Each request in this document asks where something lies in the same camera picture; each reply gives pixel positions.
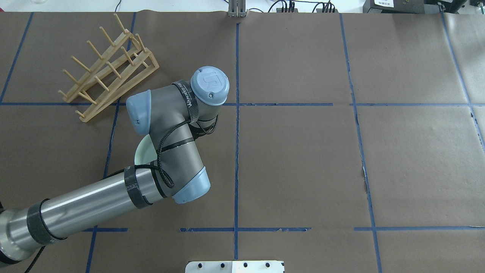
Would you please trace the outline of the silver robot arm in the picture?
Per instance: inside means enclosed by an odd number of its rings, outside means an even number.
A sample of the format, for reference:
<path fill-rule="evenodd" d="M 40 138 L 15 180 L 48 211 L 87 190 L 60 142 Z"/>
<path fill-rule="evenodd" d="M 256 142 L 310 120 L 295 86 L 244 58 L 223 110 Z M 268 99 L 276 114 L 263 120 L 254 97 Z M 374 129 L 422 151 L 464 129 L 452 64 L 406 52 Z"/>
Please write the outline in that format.
<path fill-rule="evenodd" d="M 188 80 L 128 97 L 127 116 L 142 137 L 128 165 L 25 209 L 2 211 L 1 266 L 161 200 L 185 204 L 206 194 L 211 181 L 196 142 L 214 132 L 229 90 L 222 69 L 203 66 Z"/>

